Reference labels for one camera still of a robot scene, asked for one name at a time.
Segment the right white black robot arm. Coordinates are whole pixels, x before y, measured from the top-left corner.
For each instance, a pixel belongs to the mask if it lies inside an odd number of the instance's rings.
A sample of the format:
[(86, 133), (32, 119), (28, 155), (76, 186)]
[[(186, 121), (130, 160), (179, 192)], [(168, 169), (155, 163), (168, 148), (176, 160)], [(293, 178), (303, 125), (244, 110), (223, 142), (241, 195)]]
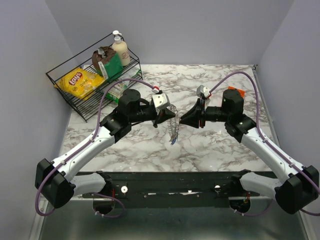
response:
[(196, 104), (180, 118), (180, 124), (203, 128), (206, 122), (223, 122), (227, 133), (251, 149), (275, 174), (275, 178), (243, 170), (230, 183), (230, 191), (241, 196), (255, 192), (269, 197), (288, 214), (295, 214), (319, 196), (319, 171), (305, 167), (274, 144), (243, 113), (244, 99), (236, 89), (223, 92), (221, 106), (207, 106), (207, 100), (198, 98)]

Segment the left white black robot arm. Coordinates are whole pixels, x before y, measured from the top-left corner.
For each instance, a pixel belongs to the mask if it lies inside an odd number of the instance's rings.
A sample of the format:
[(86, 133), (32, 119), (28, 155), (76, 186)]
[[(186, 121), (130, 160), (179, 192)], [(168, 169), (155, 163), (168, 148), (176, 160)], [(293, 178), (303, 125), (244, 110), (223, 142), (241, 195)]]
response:
[(127, 135), (133, 124), (151, 121), (154, 127), (175, 117), (168, 109), (169, 97), (159, 91), (151, 101), (141, 98), (139, 91), (127, 89), (118, 106), (101, 122), (85, 140), (53, 161), (41, 160), (36, 167), (36, 197), (44, 196), (58, 209), (72, 197), (95, 192), (104, 198), (110, 194), (111, 185), (103, 173), (78, 175), (78, 172), (100, 152)]

